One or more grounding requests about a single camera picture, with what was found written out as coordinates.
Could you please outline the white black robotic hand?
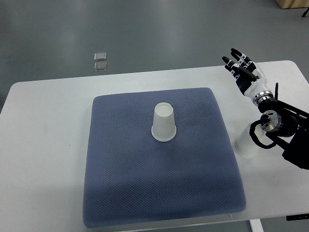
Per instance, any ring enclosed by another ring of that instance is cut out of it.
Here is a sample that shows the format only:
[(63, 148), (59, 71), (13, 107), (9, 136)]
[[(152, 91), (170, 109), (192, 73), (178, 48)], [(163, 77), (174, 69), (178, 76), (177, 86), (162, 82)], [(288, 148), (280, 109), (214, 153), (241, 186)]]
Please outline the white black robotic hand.
[(231, 48), (231, 56), (222, 57), (225, 68), (233, 75), (240, 92), (251, 99), (254, 105), (266, 99), (273, 98), (273, 93), (267, 87), (267, 79), (260, 67), (246, 54)]

